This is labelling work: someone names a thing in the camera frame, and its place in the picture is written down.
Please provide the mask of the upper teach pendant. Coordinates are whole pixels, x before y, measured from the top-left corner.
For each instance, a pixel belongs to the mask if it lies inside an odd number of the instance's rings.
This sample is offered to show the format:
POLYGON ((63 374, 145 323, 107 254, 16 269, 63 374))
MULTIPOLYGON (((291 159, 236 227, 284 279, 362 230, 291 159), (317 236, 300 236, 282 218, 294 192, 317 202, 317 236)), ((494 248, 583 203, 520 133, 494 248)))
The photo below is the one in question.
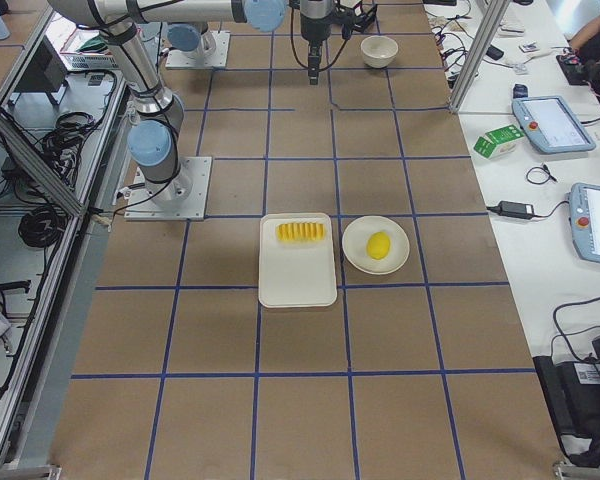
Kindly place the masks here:
POLYGON ((588 152, 596 148, 561 96, 515 98, 511 108, 521 130, 540 153, 588 152))

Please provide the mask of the yellow sliced bread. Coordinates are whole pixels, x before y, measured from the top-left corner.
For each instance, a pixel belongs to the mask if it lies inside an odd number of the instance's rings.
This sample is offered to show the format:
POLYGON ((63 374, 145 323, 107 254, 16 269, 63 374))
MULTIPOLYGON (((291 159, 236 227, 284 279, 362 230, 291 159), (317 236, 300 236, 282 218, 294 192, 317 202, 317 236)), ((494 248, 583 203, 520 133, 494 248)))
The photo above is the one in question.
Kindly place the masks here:
POLYGON ((276 227, 276 236, 279 241, 317 242, 324 239, 326 227, 320 222, 288 222, 276 227))

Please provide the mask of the teach pendant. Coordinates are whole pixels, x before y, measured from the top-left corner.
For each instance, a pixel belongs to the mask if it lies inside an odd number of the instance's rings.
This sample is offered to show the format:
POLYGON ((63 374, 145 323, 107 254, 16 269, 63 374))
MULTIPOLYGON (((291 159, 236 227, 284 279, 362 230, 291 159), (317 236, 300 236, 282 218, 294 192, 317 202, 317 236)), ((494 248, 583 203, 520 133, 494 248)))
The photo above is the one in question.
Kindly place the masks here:
POLYGON ((588 152, 596 148, 561 96, 515 98, 511 108, 521 130, 540 153, 588 152))
POLYGON ((568 201, 572 241, 577 254, 583 260, 600 263, 600 186, 575 183, 568 201))

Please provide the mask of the aluminium frame post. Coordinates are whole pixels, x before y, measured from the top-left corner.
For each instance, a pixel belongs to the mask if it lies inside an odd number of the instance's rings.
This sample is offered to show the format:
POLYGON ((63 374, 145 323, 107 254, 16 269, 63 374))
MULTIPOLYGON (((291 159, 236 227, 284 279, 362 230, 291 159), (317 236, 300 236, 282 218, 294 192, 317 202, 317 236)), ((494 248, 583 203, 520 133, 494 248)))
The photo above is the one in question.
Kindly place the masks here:
POLYGON ((463 68, 452 89, 449 99, 449 110, 452 113, 460 111, 508 4, 509 2, 506 0, 488 1, 486 12, 475 34, 463 68))

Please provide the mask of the black power adapter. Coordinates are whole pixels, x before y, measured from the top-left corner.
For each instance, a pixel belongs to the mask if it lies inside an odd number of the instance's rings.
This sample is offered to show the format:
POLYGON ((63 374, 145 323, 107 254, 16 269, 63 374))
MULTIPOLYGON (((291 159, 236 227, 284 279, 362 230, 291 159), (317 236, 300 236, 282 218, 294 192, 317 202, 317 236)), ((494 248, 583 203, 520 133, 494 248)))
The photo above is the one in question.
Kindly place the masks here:
POLYGON ((500 201, 498 204, 499 215, 517 219, 532 219, 535 216, 534 207, 531 204, 500 201))

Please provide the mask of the cream rectangular tray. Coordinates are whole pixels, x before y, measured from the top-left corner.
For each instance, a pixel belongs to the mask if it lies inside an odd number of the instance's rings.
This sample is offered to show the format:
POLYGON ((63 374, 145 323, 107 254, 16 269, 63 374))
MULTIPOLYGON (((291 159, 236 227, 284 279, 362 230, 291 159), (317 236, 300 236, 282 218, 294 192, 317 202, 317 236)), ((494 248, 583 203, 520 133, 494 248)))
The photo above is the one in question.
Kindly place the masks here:
POLYGON ((267 308, 332 305, 337 299, 331 219, 324 213, 268 214, 260 220, 258 295, 267 308), (320 222, 317 242, 281 242, 276 227, 288 222, 320 222))

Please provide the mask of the cream bowl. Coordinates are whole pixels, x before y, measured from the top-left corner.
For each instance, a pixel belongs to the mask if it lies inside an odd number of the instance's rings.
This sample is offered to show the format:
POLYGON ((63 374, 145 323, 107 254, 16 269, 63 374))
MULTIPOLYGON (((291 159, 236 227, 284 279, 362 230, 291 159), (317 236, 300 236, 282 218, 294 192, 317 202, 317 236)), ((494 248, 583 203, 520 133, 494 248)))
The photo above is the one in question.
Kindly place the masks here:
POLYGON ((381 69, 390 65, 398 54, 398 43, 386 36, 370 36, 360 45, 363 62, 371 68, 381 69))

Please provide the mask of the yellow lemon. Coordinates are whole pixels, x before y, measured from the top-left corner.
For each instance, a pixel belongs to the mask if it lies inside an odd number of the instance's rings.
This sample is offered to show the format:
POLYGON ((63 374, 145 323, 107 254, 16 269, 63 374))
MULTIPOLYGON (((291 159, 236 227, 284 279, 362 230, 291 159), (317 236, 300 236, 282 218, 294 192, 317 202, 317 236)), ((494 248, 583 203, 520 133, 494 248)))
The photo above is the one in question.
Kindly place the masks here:
POLYGON ((373 233, 366 243, 366 254, 373 260, 382 260, 390 252, 391 238, 385 231, 373 233))

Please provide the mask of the black dish rack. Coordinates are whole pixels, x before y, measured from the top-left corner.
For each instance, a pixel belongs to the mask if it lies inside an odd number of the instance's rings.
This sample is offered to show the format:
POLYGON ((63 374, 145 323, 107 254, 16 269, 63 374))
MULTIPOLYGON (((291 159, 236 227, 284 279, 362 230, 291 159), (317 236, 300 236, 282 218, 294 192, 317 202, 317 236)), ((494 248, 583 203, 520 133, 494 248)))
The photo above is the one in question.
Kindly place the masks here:
POLYGON ((376 21, 378 6, 363 1, 337 1, 335 10, 343 35, 364 33, 376 21))

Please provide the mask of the green white carton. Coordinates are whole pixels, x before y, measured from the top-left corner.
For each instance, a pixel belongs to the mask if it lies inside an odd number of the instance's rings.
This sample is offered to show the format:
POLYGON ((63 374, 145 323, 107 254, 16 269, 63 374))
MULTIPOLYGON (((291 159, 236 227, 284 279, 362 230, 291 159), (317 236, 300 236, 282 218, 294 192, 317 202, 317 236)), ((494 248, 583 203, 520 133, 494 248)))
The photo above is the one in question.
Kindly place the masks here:
POLYGON ((479 136, 473 151, 486 159, 493 159, 514 151, 523 138, 523 131, 510 124, 479 136))

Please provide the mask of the lower teach pendant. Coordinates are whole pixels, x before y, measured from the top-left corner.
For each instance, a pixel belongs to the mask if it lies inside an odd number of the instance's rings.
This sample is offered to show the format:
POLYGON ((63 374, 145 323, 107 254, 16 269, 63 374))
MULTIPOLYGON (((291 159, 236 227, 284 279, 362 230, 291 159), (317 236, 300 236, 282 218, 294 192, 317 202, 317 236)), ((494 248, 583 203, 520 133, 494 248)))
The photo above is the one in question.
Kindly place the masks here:
POLYGON ((568 201, 572 241, 577 254, 583 260, 600 263, 600 186, 575 183, 568 201))

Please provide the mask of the cream round plate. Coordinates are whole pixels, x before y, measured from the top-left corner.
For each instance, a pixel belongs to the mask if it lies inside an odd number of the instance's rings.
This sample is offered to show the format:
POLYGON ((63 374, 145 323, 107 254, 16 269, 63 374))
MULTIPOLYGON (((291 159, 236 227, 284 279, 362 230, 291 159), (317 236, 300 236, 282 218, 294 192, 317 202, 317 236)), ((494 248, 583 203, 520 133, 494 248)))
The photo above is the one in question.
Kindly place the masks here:
POLYGON ((399 270, 410 254, 410 241, 403 228, 383 216, 352 221, 344 230, 342 247, 353 266, 373 275, 399 270))

